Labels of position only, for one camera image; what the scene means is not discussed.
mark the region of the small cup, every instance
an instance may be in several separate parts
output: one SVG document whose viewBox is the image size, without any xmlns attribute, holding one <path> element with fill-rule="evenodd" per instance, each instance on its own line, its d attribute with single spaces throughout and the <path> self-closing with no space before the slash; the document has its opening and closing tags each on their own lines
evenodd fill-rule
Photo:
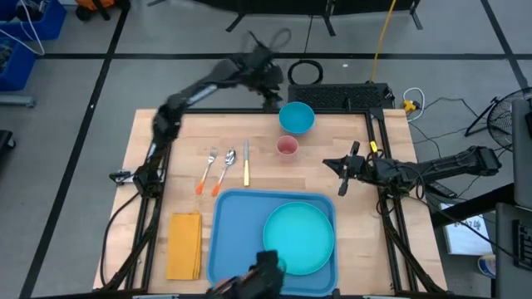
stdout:
<svg viewBox="0 0 532 299">
<path fill-rule="evenodd" d="M 298 147 L 298 141 L 292 136 L 281 136 L 281 138 L 277 140 L 277 152 L 281 162 L 290 162 L 295 160 Z"/>
</svg>

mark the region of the knife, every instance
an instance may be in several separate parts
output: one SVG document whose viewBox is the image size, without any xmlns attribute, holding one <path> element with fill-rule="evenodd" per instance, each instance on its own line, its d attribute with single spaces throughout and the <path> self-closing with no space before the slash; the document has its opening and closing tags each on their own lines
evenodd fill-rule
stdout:
<svg viewBox="0 0 532 299">
<path fill-rule="evenodd" d="M 249 142 L 244 141 L 244 186 L 249 186 Z"/>
</svg>

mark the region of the blue bin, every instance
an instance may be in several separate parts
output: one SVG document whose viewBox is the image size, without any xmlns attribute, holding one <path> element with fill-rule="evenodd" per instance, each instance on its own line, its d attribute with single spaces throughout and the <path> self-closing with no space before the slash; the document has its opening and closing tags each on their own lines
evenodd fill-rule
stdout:
<svg viewBox="0 0 532 299">
<path fill-rule="evenodd" d="M 26 86 L 27 79 L 35 64 L 35 55 L 18 42 L 13 42 L 13 52 L 6 67 L 0 72 L 0 91 L 20 91 Z"/>
<path fill-rule="evenodd" d="M 0 12 L 2 12 L 2 14 L 4 14 L 4 12 L 6 14 L 13 14 L 16 10 L 17 3 L 18 0 L 0 0 Z M 67 11 L 57 0 L 50 0 L 42 19 L 32 23 L 35 27 L 37 35 L 39 36 L 39 39 L 42 41 L 57 39 L 57 37 L 59 37 L 59 33 L 61 32 L 66 15 Z M 22 25 L 24 26 L 24 29 L 26 29 L 27 34 L 32 36 L 33 39 L 36 39 L 33 36 L 34 33 L 30 24 L 28 22 L 23 22 Z M 22 41 L 32 40 L 28 35 L 26 35 L 24 30 L 22 30 L 20 22 L 0 23 L 0 29 L 14 37 L 19 38 Z"/>
</svg>

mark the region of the gray floor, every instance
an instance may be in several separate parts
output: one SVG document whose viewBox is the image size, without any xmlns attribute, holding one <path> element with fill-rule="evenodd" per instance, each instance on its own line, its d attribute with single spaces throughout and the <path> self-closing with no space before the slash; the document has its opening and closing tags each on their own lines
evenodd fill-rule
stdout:
<svg viewBox="0 0 532 299">
<path fill-rule="evenodd" d="M 532 53 L 527 0 L 491 0 L 495 15 L 515 53 Z M 224 28 L 234 19 L 230 12 L 185 0 L 146 7 L 134 1 L 117 53 L 226 53 L 246 46 L 243 37 L 254 31 L 265 41 L 281 27 L 293 32 L 284 52 L 302 52 L 308 17 L 247 16 L 234 32 Z M 488 53 L 503 49 L 480 1 L 423 0 L 418 9 L 424 30 L 417 31 L 410 16 L 398 12 L 383 44 L 387 53 Z M 106 53 L 119 13 L 112 20 L 95 17 L 80 23 L 69 10 L 61 37 L 46 42 L 50 53 Z M 375 51 L 385 13 L 334 17 L 337 37 L 327 34 L 323 20 L 315 18 L 309 52 Z M 296 60 L 279 60 L 284 72 Z M 206 74 L 214 60 L 113 60 L 92 119 L 76 172 L 72 178 L 57 228 L 33 296 L 88 292 L 100 256 L 101 240 L 111 211 L 116 187 L 107 178 L 120 168 L 129 138 L 133 114 L 139 108 L 156 108 L 169 94 Z M 364 82 L 369 79 L 369 60 L 319 60 L 324 83 Z M 100 60 L 37 61 L 27 88 L 18 92 L 37 99 L 34 109 L 0 107 L 0 128 L 14 131 L 17 148 L 0 172 L 0 296 L 20 293 L 35 248 L 57 194 L 81 120 L 101 69 Z M 532 80 L 532 61 L 519 61 Z M 294 72 L 300 81 L 315 75 L 304 66 Z M 431 61 L 381 60 L 377 81 L 387 82 L 400 98 L 409 87 L 420 87 L 428 103 L 441 96 L 464 98 L 480 113 L 494 96 L 519 89 L 506 60 Z M 287 96 L 287 84 L 282 96 Z M 244 88 L 221 91 L 199 104 L 202 107 L 260 107 L 260 98 Z M 416 125 L 428 136 L 468 126 L 474 116 L 459 103 L 441 101 L 426 111 Z M 415 129 L 414 140 L 422 140 Z M 437 140 L 441 153 L 454 154 L 470 145 L 498 145 L 484 133 L 465 138 L 461 134 Z M 420 161 L 434 159 L 431 143 L 416 145 Z M 511 154 L 501 156 L 503 169 L 493 178 L 477 180 L 465 198 L 472 198 L 512 181 Z M 448 179 L 445 184 L 464 190 L 471 176 Z M 478 274 L 475 257 L 446 254 L 441 231 L 436 231 L 449 289 L 464 295 L 487 297 L 490 281 Z"/>
</svg>

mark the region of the fan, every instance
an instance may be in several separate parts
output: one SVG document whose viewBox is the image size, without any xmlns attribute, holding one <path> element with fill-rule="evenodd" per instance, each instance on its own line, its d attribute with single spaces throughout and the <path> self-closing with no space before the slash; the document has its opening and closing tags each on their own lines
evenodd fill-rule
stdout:
<svg viewBox="0 0 532 299">
<path fill-rule="evenodd" d="M 476 118 L 465 131 L 465 137 L 488 130 L 491 138 L 501 147 L 512 150 L 512 102 L 514 100 L 531 100 L 532 88 L 524 88 L 507 95 L 503 99 L 494 98 L 491 104 Z M 471 131 L 471 129 L 488 113 L 486 127 Z"/>
</svg>

